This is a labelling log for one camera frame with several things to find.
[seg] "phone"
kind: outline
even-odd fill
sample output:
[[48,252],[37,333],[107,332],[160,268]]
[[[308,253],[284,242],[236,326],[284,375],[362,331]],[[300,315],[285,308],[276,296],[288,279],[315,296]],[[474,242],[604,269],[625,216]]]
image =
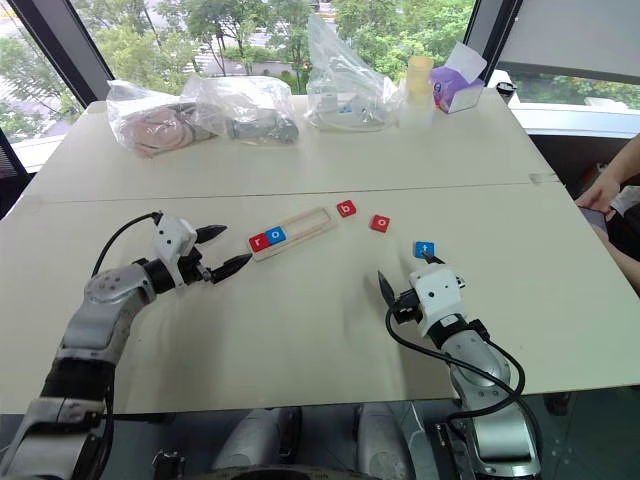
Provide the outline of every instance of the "phone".
[[604,213],[599,212],[598,210],[591,210],[590,208],[578,207],[584,218],[587,219],[591,225],[595,225],[596,227],[600,227],[605,232],[607,231],[607,221],[604,218]]

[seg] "purple box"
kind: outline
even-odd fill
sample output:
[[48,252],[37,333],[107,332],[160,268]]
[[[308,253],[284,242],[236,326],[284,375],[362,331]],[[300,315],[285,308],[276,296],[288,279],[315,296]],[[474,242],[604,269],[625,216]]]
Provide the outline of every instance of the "purple box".
[[447,113],[474,107],[484,88],[484,82],[479,78],[468,83],[457,70],[449,67],[434,68],[431,83],[436,105]]

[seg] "black cable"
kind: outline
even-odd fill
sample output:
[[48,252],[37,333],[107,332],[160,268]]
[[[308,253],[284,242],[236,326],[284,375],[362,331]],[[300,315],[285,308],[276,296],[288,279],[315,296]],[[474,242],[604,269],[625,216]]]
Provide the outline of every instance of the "black cable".
[[[516,369],[518,370],[518,375],[522,375],[522,378],[524,378],[524,369],[522,368],[522,365],[520,365],[520,363],[509,352],[507,352],[500,345],[496,345],[491,340],[487,339],[486,342],[489,345],[491,345],[493,348],[498,350],[507,360],[509,360],[509,362],[511,362],[511,364],[514,367],[516,367]],[[536,450],[538,451],[538,457],[540,458],[540,461],[542,461],[542,454],[543,454],[542,450],[544,446],[542,442],[542,428],[540,428],[538,419],[536,418],[535,414],[531,410],[531,407],[527,405],[527,402],[525,402],[522,397],[518,398],[517,403],[518,403],[518,406],[524,411],[525,415],[529,419],[529,423],[531,424],[531,428],[533,429],[533,435],[536,442]]]
[[160,218],[160,215],[162,215],[160,212],[146,213],[144,215],[134,218],[133,220],[130,220],[129,222],[121,226],[118,230],[116,230],[116,233],[111,235],[111,238],[109,239],[109,241],[102,248],[102,251],[100,252],[100,256],[96,261],[96,265],[95,267],[93,267],[93,272],[91,272],[91,278],[95,277],[98,274],[98,272],[100,271],[100,266],[102,265],[102,261],[104,260],[104,257],[107,255],[109,248],[111,248],[111,245],[113,245],[113,242],[116,241],[116,239],[120,236],[122,232],[124,232],[127,228],[131,227],[132,225],[135,225],[136,223],[146,220],[147,218],[153,218],[154,221],[158,221]]
[[[524,391],[524,385],[526,381],[525,375],[524,375],[524,369],[522,368],[522,365],[520,365],[516,361],[516,359],[511,356],[511,354],[509,354],[509,352],[502,349],[501,347],[493,343],[491,340],[486,340],[486,342],[487,344],[491,345],[496,350],[498,350],[500,353],[502,353],[513,364],[513,366],[516,367],[516,370],[518,370],[518,383],[516,385],[516,388],[513,390],[513,394],[509,394],[509,396],[507,397],[507,399],[510,399],[510,396],[513,396],[513,400],[509,402],[509,403],[513,403],[517,401],[518,397],[520,397],[520,395]],[[463,412],[452,413],[447,417],[447,424],[451,426],[454,420],[460,420],[464,418],[473,418],[473,417],[482,417],[483,415],[489,415],[491,413],[495,413],[498,410],[501,410],[502,408],[506,407],[508,403],[503,406],[500,406],[499,408],[496,408],[496,406],[498,405],[499,403],[496,403],[495,405],[491,405],[490,407],[479,408],[477,410],[466,410]],[[457,429],[455,429],[454,432],[456,433],[456,435],[458,435],[458,437],[461,437],[461,434]]]
[[[127,230],[129,227],[135,225],[136,223],[140,223],[147,218],[152,218],[155,223],[160,221],[162,213],[160,212],[150,212],[139,217],[134,218],[133,220],[128,221],[123,226],[121,226],[116,232],[111,235],[111,238],[107,241],[105,246],[102,248],[100,255],[98,256],[98,260],[96,261],[95,266],[93,267],[93,271],[91,272],[91,278],[95,277],[98,272],[100,272],[100,266],[104,261],[107,252],[111,248],[111,245],[116,241],[116,239]],[[107,467],[107,462],[109,461],[109,456],[111,455],[111,448],[113,446],[113,433],[115,429],[114,425],[114,415],[113,415],[113,402],[114,402],[114,386],[115,386],[115,371],[112,372],[111,378],[109,379],[109,384],[107,386],[107,391],[105,392],[105,405],[107,408],[107,415],[105,418],[105,426],[104,431],[102,433],[102,440],[100,441],[99,450],[97,453],[97,465],[93,470],[93,475],[91,478],[94,480],[98,480],[102,474],[104,473],[105,468]]]
[[[491,375],[488,372],[485,372],[484,370],[476,367],[475,365],[472,365],[470,363],[467,363],[463,360],[459,360],[457,358],[451,357],[449,355],[445,355],[442,354],[440,352],[436,352],[435,350],[430,350],[428,348],[422,347],[420,345],[416,345],[415,343],[412,343],[408,340],[405,340],[404,338],[402,338],[400,335],[398,335],[398,333],[395,332],[395,330],[393,330],[393,326],[391,324],[391,316],[393,315],[393,311],[394,311],[394,306],[392,305],[391,307],[389,307],[389,309],[387,310],[387,313],[385,315],[385,325],[387,327],[387,332],[389,332],[389,335],[391,335],[391,337],[398,342],[400,345],[407,347],[411,350],[414,350],[416,352],[422,353],[424,355],[427,355],[429,357],[432,358],[436,358],[438,360],[442,360],[443,362],[447,363],[447,364],[453,364],[456,365],[460,368],[464,368],[466,370],[469,370],[477,375],[480,375],[481,377],[485,378],[486,380],[489,380],[493,383],[495,383],[497,386],[499,386],[502,390],[504,390],[507,393],[507,397],[504,398],[503,400],[497,402],[496,404],[490,406],[490,407],[486,407],[483,409],[479,409],[479,410],[469,410],[466,412],[462,412],[465,414],[469,414],[469,417],[477,417],[477,416],[483,416],[483,415],[489,415],[491,413],[495,413],[499,410],[502,410],[503,408],[507,407],[508,405],[517,402],[518,405],[520,405],[520,407],[523,409],[523,411],[525,412],[525,415],[529,418],[532,427],[534,429],[534,435],[535,435],[535,442],[536,442],[536,449],[538,450],[538,456],[540,458],[542,455],[542,434],[541,434],[541,429],[540,429],[540,425],[538,424],[538,421],[535,418],[535,415],[533,414],[533,412],[531,411],[531,409],[529,408],[529,406],[522,401],[519,396],[522,393],[522,391],[524,390],[524,370],[522,369],[522,366],[515,361],[515,359],[505,350],[503,350],[501,347],[497,346],[496,344],[494,344],[493,342],[490,342],[490,344],[492,346],[494,346],[496,348],[496,350],[498,350],[500,353],[506,354],[505,357],[507,357],[510,361],[514,362],[514,366],[516,366],[516,368],[518,369],[518,385],[516,386],[516,390],[511,389],[511,387],[509,385],[507,385],[506,383],[504,383],[502,380],[500,380],[499,378],[494,377],[493,375]],[[447,425],[449,426],[449,428],[458,436],[460,437],[460,439],[464,440],[464,436],[462,435],[462,433],[458,430],[458,428],[453,424],[453,417],[457,415],[450,415],[449,417],[447,417]]]

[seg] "white table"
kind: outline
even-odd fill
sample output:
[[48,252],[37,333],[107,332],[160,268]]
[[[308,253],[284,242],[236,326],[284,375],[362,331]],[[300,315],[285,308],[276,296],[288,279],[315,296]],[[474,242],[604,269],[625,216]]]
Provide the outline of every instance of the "white table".
[[552,173],[495,90],[477,108],[436,112],[408,134],[320,132],[302,115],[300,141],[258,148],[213,139],[152,159],[115,143],[103,102],[82,115],[29,187],[45,202],[331,193],[529,183]]
[[[634,354],[640,334],[637,296],[562,185],[529,180],[529,173],[548,167],[494,96],[483,97],[481,107],[495,109],[504,120],[500,135],[478,138],[471,131],[463,138],[474,145],[452,148],[499,153],[496,145],[506,141],[512,152],[499,158],[390,160],[370,154],[375,152],[370,145],[382,148],[380,138],[403,139],[398,132],[326,137],[314,132],[318,149],[337,151],[336,145],[349,142],[353,165],[374,163],[360,177],[366,180],[361,185],[349,183],[357,182],[355,175],[345,181],[351,170],[344,177],[332,173],[338,164],[330,155],[325,166],[318,165],[320,151],[298,155],[307,167],[290,175],[291,184],[283,180],[287,169],[276,165],[276,158],[262,160],[278,175],[265,171],[261,182],[249,175],[243,184],[242,162],[257,162],[244,149],[264,150],[242,145],[224,147],[241,153],[226,159],[226,168],[220,168],[222,159],[203,161],[204,144],[183,150],[181,157],[141,160],[103,139],[100,156],[85,158],[83,148],[95,147],[104,132],[93,135],[83,125],[104,118],[83,116],[0,222],[0,411],[23,412],[38,395],[106,239],[130,218],[156,209],[195,226],[230,226],[203,249],[211,265],[246,251],[250,234],[307,208],[329,208],[337,228],[251,262],[220,285],[169,292],[143,311],[118,366],[120,413],[449,397],[446,367],[400,348],[384,328],[376,272],[383,271],[397,292],[407,288],[407,274],[422,264],[413,258],[416,240],[435,241],[438,255],[465,278],[469,315],[481,318],[493,339],[522,362],[528,393],[640,383]],[[478,118],[483,111],[467,113]],[[456,119],[461,114],[438,118],[433,138],[447,131],[447,122],[469,122],[471,129],[473,122]],[[477,128],[488,128],[482,125]],[[85,131],[83,141],[78,131]],[[357,139],[359,154],[353,148]],[[480,168],[485,161],[489,166]],[[89,175],[84,162],[100,173]],[[73,165],[84,173],[77,174]],[[438,174],[416,174],[422,170]],[[187,177],[195,182],[192,195]],[[205,185],[201,179],[209,178],[227,193],[197,193]],[[378,181],[379,188],[373,188]],[[171,192],[161,195],[160,187]],[[347,188],[362,191],[323,192]],[[298,189],[303,193],[291,194]],[[140,199],[128,199],[136,191]],[[359,212],[343,220],[334,208],[346,199]],[[374,213],[391,217],[388,233],[368,228]],[[127,232],[105,267],[151,256],[151,233],[144,224]],[[402,332],[417,340],[414,325]]]

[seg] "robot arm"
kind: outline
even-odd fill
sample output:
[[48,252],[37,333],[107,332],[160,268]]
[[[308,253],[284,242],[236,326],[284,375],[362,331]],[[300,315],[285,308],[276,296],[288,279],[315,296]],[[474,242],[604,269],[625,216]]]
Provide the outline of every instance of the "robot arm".
[[[449,265],[438,260],[411,273],[413,288],[398,299],[382,274],[379,278],[383,296],[398,323],[416,320],[421,335],[429,337],[447,358],[461,360],[490,375],[479,375],[450,363],[451,381],[464,410],[507,403],[508,393],[490,378],[508,385],[509,364],[497,348],[487,343],[488,335],[484,335],[486,331],[479,321],[466,322],[460,295],[464,283]],[[535,436],[517,403],[460,423],[461,428],[455,431],[442,427],[456,442],[452,450],[464,452],[458,463],[464,461],[476,474],[489,477],[533,477],[540,473]]]
[[236,273],[251,255],[216,269],[200,264],[195,243],[226,227],[195,231],[182,219],[162,216],[156,227],[160,258],[102,272],[85,286],[40,397],[33,400],[0,465],[0,477],[61,480],[98,478],[109,455],[113,425],[93,433],[102,413],[112,414],[115,368],[135,316],[157,295],[199,280],[217,283]]

